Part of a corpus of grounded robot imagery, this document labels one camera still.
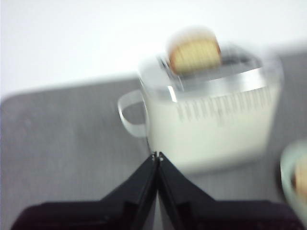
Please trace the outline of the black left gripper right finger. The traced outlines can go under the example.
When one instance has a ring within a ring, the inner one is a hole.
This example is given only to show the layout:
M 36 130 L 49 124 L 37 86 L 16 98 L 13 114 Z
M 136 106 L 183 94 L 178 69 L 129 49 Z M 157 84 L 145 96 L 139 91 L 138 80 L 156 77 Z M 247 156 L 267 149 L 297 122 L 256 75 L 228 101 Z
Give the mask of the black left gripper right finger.
M 218 201 L 188 180 L 159 152 L 158 191 L 176 230 L 303 230 L 287 205 L 271 201 Z

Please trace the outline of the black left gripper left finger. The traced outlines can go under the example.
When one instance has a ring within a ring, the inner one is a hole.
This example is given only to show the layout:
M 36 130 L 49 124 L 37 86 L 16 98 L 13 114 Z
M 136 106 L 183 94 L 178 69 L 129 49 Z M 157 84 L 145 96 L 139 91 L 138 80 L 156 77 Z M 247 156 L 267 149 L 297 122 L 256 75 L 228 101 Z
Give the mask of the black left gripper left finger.
M 121 185 L 96 201 L 47 202 L 25 208 L 13 230 L 141 230 L 156 198 L 158 158 L 148 157 Z

